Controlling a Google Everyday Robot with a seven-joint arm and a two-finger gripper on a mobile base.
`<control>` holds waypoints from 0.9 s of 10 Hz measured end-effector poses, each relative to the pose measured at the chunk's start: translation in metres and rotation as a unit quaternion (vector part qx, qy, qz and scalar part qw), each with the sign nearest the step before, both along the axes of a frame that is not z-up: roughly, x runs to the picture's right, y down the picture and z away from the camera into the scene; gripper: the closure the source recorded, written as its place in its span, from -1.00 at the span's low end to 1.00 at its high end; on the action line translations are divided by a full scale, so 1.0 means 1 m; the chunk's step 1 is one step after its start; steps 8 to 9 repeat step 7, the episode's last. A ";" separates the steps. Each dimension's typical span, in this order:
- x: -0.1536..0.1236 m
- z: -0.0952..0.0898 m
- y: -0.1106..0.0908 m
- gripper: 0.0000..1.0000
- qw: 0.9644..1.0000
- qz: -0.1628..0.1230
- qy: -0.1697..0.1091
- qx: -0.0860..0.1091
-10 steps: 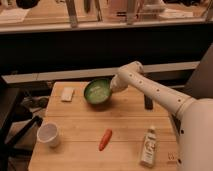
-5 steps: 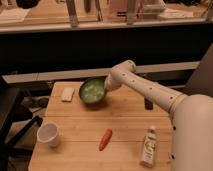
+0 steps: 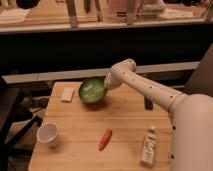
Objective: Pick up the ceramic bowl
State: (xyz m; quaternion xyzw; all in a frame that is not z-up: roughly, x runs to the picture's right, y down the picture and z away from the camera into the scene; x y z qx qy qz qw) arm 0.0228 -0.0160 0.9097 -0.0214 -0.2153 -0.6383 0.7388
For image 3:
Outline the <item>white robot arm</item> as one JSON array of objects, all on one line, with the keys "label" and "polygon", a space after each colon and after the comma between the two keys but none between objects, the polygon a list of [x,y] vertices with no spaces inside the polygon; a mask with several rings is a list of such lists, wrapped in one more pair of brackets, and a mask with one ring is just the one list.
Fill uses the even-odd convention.
[{"label": "white robot arm", "polygon": [[188,95],[136,73],[126,59],[111,66],[105,87],[126,84],[164,109],[172,124],[170,171],[213,171],[213,97]]}]

